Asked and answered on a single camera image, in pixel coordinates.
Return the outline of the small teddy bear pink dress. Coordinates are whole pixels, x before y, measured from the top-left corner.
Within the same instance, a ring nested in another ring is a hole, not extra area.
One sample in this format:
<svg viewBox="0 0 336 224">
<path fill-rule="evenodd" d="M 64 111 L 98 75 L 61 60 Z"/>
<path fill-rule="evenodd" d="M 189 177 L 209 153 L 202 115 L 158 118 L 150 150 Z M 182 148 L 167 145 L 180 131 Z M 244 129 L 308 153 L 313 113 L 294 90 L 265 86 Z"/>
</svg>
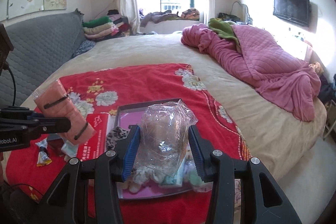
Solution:
<svg viewBox="0 0 336 224">
<path fill-rule="evenodd" d="M 138 193 L 142 186 L 147 183 L 147 180 L 148 178 L 145 173 L 138 173 L 130 176 L 130 178 L 127 180 L 129 183 L 129 192 L 132 194 Z"/>
</svg>

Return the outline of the white lace scrunchie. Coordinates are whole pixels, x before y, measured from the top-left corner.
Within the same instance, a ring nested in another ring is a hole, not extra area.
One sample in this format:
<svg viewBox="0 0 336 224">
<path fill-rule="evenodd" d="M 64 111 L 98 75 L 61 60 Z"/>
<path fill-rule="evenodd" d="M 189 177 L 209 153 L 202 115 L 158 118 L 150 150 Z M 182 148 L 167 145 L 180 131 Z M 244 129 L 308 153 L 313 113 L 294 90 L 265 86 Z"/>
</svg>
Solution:
<svg viewBox="0 0 336 224">
<path fill-rule="evenodd" d="M 151 169 L 146 166 L 138 167 L 133 171 L 132 181 L 136 184 L 143 185 L 150 180 L 160 184 L 165 179 L 166 175 L 159 170 Z"/>
</svg>

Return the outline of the clear plastic bag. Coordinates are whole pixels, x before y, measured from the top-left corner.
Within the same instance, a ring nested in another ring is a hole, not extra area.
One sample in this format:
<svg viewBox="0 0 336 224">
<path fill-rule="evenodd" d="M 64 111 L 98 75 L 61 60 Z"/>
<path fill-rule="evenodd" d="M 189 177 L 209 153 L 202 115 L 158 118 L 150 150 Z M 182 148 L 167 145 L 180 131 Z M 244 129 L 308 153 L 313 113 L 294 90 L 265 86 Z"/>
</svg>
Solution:
<svg viewBox="0 0 336 224">
<path fill-rule="evenodd" d="M 174 176 L 186 155 L 189 127 L 198 122 L 181 99 L 148 106 L 139 124 L 141 140 L 134 167 Z"/>
</svg>

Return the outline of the leopard print cloth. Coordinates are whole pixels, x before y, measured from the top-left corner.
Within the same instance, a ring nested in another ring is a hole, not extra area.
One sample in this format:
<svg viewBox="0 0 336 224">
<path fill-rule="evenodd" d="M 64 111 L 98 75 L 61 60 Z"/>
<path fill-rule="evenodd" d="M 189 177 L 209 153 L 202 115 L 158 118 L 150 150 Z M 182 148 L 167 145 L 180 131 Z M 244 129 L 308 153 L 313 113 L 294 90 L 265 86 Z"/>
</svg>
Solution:
<svg viewBox="0 0 336 224">
<path fill-rule="evenodd" d="M 106 136 L 105 139 L 105 148 L 106 150 L 115 149 L 116 144 L 119 140 L 126 139 L 129 135 L 129 130 L 121 127 L 113 128 Z"/>
</svg>

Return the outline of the green white patterned tissue pack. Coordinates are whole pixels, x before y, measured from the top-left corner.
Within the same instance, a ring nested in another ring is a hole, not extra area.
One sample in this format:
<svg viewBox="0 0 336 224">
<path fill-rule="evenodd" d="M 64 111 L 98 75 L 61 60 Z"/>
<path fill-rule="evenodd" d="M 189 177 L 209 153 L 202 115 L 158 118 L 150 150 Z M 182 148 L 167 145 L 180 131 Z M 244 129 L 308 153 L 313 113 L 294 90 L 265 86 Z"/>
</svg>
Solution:
<svg viewBox="0 0 336 224">
<path fill-rule="evenodd" d="M 163 182 L 159 184 L 162 188 L 179 188 L 183 185 L 183 170 L 177 170 L 175 176 L 165 176 Z"/>
</svg>

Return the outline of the mint green item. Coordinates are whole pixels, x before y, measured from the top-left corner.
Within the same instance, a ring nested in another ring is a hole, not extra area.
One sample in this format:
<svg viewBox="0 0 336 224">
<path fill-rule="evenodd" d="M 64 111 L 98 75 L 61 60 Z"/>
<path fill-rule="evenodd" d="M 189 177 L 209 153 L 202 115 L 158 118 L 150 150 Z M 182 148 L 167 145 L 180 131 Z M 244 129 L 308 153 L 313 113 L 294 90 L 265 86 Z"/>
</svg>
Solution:
<svg viewBox="0 0 336 224">
<path fill-rule="evenodd" d="M 205 193 L 209 192 L 212 189 L 212 183 L 211 182 L 204 182 L 197 173 L 197 170 L 195 166 L 191 165 L 188 167 L 187 171 L 187 178 L 189 180 L 189 183 L 191 184 L 191 187 L 195 192 L 199 193 Z"/>
</svg>

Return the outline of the dark blue small box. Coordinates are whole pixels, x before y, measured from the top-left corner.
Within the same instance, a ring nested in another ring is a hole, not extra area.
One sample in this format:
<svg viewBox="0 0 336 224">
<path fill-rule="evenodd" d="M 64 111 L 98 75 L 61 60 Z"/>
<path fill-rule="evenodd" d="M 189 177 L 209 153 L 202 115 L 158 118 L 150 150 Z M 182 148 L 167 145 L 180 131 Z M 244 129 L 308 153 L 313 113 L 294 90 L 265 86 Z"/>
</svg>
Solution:
<svg viewBox="0 0 336 224">
<path fill-rule="evenodd" d="M 50 134 L 47 137 L 48 146 L 57 156 L 64 156 L 65 153 L 62 151 L 64 145 L 64 140 L 58 134 Z"/>
</svg>

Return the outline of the red floral blanket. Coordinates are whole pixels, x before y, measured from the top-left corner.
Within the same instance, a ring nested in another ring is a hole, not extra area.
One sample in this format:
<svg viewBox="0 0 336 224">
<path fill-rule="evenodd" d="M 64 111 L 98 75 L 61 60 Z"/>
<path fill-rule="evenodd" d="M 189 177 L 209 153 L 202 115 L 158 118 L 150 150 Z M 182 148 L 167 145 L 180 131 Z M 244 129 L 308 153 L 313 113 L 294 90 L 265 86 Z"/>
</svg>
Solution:
<svg viewBox="0 0 336 224">
<path fill-rule="evenodd" d="M 247 160 L 250 151 L 242 132 L 215 100 L 202 79 L 187 64 L 140 65 L 97 72 L 86 72 L 60 79 L 82 115 L 109 113 L 132 103 L 179 98 L 198 119 L 203 138 L 234 159 Z M 37 166 L 38 149 L 13 151 L 4 162 L 6 181 L 38 200 L 65 165 L 62 157 L 51 155 L 47 166 Z M 188 191 L 148 200 L 121 201 L 125 223 L 203 223 L 209 208 L 210 193 Z"/>
</svg>

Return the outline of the red tissue pack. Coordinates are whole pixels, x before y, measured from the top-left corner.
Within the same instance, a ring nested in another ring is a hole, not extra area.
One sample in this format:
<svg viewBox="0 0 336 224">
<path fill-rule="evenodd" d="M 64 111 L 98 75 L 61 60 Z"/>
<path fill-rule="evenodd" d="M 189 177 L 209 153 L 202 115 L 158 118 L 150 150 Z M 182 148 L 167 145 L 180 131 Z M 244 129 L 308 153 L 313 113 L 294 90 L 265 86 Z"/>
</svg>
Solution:
<svg viewBox="0 0 336 224">
<path fill-rule="evenodd" d="M 88 114 L 87 122 L 95 130 L 95 134 L 77 150 L 80 161 L 97 159 L 106 149 L 106 137 L 114 125 L 115 117 L 109 113 Z"/>
</svg>

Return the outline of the grey quilted headboard cover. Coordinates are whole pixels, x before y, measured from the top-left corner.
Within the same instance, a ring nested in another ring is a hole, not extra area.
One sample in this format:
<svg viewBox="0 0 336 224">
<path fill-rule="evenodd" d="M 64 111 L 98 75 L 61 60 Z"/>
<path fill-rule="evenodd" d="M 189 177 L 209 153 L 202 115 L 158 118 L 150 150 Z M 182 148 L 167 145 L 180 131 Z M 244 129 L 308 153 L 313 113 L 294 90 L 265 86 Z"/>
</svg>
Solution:
<svg viewBox="0 0 336 224">
<path fill-rule="evenodd" d="M 85 41 L 79 10 L 24 20 L 5 30 L 14 46 L 1 73 L 1 106 L 21 105 Z"/>
</svg>

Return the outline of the pink quilted comforter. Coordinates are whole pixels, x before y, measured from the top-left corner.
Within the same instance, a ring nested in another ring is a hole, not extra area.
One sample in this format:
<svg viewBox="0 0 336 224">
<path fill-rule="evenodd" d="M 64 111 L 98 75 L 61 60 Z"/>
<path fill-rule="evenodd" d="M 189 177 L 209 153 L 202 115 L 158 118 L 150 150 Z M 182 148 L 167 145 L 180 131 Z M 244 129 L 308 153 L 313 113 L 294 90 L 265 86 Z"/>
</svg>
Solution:
<svg viewBox="0 0 336 224">
<path fill-rule="evenodd" d="M 303 122 L 315 118 L 321 81 L 309 63 L 284 51 L 266 30 L 230 25 L 223 38 L 204 24 L 186 27 L 182 44 L 215 59 L 233 77 Z"/>
</svg>

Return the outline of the green blanket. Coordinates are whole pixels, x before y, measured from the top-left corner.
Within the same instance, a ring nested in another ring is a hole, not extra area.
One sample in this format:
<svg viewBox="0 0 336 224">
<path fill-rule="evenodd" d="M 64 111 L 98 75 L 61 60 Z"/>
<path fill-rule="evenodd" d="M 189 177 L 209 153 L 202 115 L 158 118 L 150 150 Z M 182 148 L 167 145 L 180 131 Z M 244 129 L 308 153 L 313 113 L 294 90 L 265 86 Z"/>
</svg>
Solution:
<svg viewBox="0 0 336 224">
<path fill-rule="evenodd" d="M 210 30 L 215 32 L 220 38 L 226 40 L 232 40 L 237 46 L 240 46 L 239 40 L 236 37 L 232 25 L 228 22 L 218 20 L 217 18 L 211 18 L 208 22 L 208 27 Z"/>
</svg>

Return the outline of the stack of folded clothes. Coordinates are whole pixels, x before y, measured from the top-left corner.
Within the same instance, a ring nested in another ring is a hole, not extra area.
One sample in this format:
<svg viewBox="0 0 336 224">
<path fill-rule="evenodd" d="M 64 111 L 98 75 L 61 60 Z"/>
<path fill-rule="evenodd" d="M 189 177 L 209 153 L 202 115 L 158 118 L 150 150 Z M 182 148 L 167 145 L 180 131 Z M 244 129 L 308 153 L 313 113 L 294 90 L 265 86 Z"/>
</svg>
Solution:
<svg viewBox="0 0 336 224">
<path fill-rule="evenodd" d="M 126 37 L 131 35 L 131 27 L 127 17 L 118 10 L 109 10 L 106 16 L 82 23 L 84 35 L 88 40 L 103 40 Z"/>
</svg>

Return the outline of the dark clothes on stool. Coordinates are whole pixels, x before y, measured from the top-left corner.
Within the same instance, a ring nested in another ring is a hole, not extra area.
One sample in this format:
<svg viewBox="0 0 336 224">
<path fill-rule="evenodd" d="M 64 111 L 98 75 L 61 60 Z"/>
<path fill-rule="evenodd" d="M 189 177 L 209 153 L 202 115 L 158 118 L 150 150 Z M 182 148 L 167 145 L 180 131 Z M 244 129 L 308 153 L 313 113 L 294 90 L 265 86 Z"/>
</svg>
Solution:
<svg viewBox="0 0 336 224">
<path fill-rule="evenodd" d="M 320 75 L 321 88 L 318 94 L 318 99 L 325 105 L 331 100 L 335 101 L 335 82 L 329 83 L 324 75 Z"/>
</svg>

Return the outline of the wall mounted black television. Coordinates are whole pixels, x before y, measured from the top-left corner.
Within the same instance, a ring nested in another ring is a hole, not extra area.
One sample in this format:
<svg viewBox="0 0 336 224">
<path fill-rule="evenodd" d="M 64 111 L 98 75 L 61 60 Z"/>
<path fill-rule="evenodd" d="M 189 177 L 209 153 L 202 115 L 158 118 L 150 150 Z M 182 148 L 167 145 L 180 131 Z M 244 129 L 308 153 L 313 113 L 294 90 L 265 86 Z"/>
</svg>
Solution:
<svg viewBox="0 0 336 224">
<path fill-rule="evenodd" d="M 274 0 L 273 15 L 302 27 L 310 24 L 310 0 Z"/>
</svg>

